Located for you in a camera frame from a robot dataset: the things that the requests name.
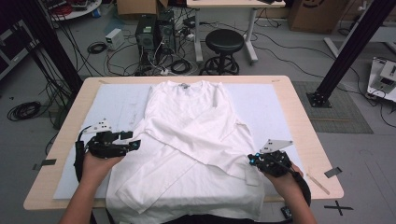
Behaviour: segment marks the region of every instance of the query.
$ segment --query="white table leg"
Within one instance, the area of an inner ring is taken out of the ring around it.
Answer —
[[[249,24],[247,28],[247,34],[245,35],[245,46],[247,47],[247,52],[250,57],[250,63],[255,63],[259,59],[257,58],[256,51],[254,50],[253,46],[251,45],[250,39],[251,34],[253,33],[253,26],[254,26],[254,19],[256,18],[257,8],[252,8],[250,11],[250,18]]]
[[[196,62],[202,63],[204,61],[204,57],[202,55],[201,49],[201,39],[199,36],[199,8],[195,9],[195,38],[194,38],[194,47],[195,47],[195,58]]]

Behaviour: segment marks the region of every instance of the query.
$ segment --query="background desk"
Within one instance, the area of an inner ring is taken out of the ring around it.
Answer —
[[[248,54],[250,56],[250,63],[255,63],[258,61],[256,52],[254,51],[253,46],[251,45],[250,38],[253,32],[254,20],[256,18],[257,8],[260,7],[284,7],[284,2],[274,2],[271,5],[265,4],[263,2],[259,2],[256,0],[187,0],[187,6],[195,8],[195,39],[194,39],[194,47],[195,47],[195,56],[196,61],[201,63],[204,61],[204,57],[202,55],[201,50],[201,39],[199,34],[199,22],[200,16],[199,11],[200,8],[203,7],[250,7],[250,16],[249,16],[249,25],[247,28],[247,34],[245,36],[245,45],[247,47]]]
[[[199,80],[223,83],[262,83],[272,84],[282,106],[286,122],[289,125],[294,145],[307,173],[313,176],[327,191],[308,179],[312,199],[335,199],[344,195],[336,176],[327,178],[323,173],[332,169],[329,159],[321,146],[318,137],[305,114],[303,106],[288,77],[283,76],[238,76],[238,77],[92,77],[84,81],[76,101],[64,122],[47,160],[56,159],[56,163],[43,166],[33,184],[25,202],[27,210],[66,208],[69,200],[53,200],[52,196],[61,178],[64,163],[70,148],[78,137],[81,124],[96,93],[102,84],[145,84],[159,83],[166,80],[192,83]],[[266,197],[265,201],[281,200],[279,197]],[[96,200],[95,207],[104,207],[105,200]]]

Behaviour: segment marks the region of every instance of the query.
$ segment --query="black stool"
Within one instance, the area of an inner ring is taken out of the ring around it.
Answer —
[[[238,75],[239,65],[233,58],[233,54],[244,47],[244,37],[233,30],[219,29],[210,32],[206,36],[205,42],[219,56],[208,59],[199,75],[204,71],[209,75],[223,75],[225,73]]]

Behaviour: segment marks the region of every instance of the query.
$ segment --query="black vertical post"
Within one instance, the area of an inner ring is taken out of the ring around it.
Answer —
[[[27,25],[34,38],[42,44],[49,57],[58,68],[64,81],[71,90],[71,97],[76,98],[79,89],[82,86],[82,80],[64,48],[50,27],[46,19],[43,8],[37,0],[14,0],[16,10],[21,14],[23,22]]]
[[[396,0],[373,1],[317,90],[307,94],[313,107],[327,103],[332,91],[395,6]]]

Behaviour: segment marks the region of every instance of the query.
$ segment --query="round stool seat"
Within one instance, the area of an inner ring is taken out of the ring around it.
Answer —
[[[210,32],[206,45],[216,53],[232,54],[244,47],[244,37],[233,30],[219,29]]]

